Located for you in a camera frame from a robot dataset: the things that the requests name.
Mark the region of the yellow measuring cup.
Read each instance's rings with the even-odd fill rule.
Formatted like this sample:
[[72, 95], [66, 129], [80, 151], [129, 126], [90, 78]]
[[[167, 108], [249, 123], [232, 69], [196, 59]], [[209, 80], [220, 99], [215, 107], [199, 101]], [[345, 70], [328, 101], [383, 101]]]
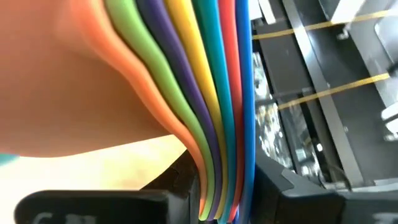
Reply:
[[215, 214], [208, 216], [211, 219], [218, 220], [221, 218], [226, 202], [228, 166], [226, 164], [224, 128], [216, 88], [191, 0], [164, 0], [164, 2], [174, 25], [177, 27], [178, 35], [183, 43], [195, 79], [205, 99], [218, 139], [222, 168], [221, 198], [219, 205], [216, 207]]

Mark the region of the orange measuring cup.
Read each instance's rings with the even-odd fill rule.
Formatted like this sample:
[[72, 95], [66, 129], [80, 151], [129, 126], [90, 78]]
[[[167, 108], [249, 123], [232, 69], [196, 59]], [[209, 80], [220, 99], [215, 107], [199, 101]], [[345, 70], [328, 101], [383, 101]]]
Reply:
[[138, 190], [179, 155], [199, 155], [151, 115], [139, 82], [82, 36], [75, 4], [0, 0], [0, 224], [40, 190]]

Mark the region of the purple measuring cup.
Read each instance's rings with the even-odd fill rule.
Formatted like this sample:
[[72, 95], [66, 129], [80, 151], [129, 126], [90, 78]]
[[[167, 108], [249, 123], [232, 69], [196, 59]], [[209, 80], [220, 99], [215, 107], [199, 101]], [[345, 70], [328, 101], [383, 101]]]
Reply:
[[202, 93], [196, 83], [185, 50], [168, 15], [163, 0], [136, 0], [151, 34], [167, 57], [169, 65], [205, 134], [215, 168], [215, 194], [206, 221], [215, 218], [221, 200], [222, 166], [218, 138]]

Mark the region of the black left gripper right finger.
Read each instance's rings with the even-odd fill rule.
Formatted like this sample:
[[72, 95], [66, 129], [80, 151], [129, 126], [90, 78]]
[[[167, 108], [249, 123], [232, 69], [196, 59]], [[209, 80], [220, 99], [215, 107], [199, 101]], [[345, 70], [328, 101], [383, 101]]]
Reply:
[[251, 224], [339, 224], [342, 196], [258, 152]]

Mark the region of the teal measuring cup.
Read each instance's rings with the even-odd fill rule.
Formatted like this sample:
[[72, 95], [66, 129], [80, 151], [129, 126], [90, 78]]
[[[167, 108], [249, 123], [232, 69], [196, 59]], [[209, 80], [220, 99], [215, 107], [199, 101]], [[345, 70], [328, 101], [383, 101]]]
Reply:
[[236, 188], [236, 134], [233, 106], [229, 88], [228, 67], [224, 54], [223, 35], [218, 12], [217, 0], [192, 0], [201, 36], [204, 41], [206, 56], [213, 75], [226, 141], [226, 158], [228, 163], [228, 184], [224, 209], [218, 220], [227, 224], [232, 209]]

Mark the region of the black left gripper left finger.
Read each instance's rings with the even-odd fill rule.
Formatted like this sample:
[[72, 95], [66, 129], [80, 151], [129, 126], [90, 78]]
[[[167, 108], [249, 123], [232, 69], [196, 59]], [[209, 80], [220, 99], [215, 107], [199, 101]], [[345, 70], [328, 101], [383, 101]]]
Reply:
[[183, 200], [183, 205], [177, 209], [183, 220], [172, 221], [171, 224], [199, 223], [199, 177], [197, 166], [188, 151], [183, 152], [142, 190], [166, 190]]

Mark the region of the red measuring cup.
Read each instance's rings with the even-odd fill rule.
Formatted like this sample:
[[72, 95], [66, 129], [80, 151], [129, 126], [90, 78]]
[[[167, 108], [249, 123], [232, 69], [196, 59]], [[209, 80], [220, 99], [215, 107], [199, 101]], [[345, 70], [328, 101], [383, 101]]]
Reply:
[[243, 134], [243, 96], [239, 63], [238, 37], [236, 28], [235, 0], [218, 0], [224, 54], [228, 67], [229, 88], [233, 104], [236, 133], [236, 187], [228, 222], [236, 217], [244, 181], [244, 134]]

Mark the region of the blue measuring cup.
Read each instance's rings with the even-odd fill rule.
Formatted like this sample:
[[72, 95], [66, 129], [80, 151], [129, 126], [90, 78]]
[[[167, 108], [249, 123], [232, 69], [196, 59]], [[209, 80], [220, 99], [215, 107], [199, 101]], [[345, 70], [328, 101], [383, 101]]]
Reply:
[[248, 0], [236, 0], [236, 27], [243, 92], [244, 121], [244, 182], [239, 217], [236, 224], [249, 224], [254, 189], [256, 127], [254, 75], [252, 68], [252, 34]]

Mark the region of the teal plastic basket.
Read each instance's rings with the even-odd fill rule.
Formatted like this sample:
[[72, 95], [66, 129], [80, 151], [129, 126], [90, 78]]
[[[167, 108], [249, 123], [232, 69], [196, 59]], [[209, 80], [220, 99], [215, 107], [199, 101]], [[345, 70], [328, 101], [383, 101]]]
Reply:
[[15, 154], [0, 153], [0, 167], [18, 159], [18, 158], [19, 158], [19, 156], [15, 155]]

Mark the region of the green measuring cup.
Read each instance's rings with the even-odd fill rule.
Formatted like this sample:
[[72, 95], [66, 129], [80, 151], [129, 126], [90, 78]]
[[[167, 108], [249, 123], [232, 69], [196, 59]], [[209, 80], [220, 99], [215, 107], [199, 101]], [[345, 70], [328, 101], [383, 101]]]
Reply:
[[205, 221], [215, 194], [215, 168], [211, 151], [196, 114], [183, 94], [178, 81], [157, 41], [144, 21], [136, 0], [105, 0], [106, 9], [116, 30], [128, 46], [142, 59], [173, 112], [182, 120], [197, 144], [204, 160], [207, 179], [202, 182], [205, 195], [199, 219]]

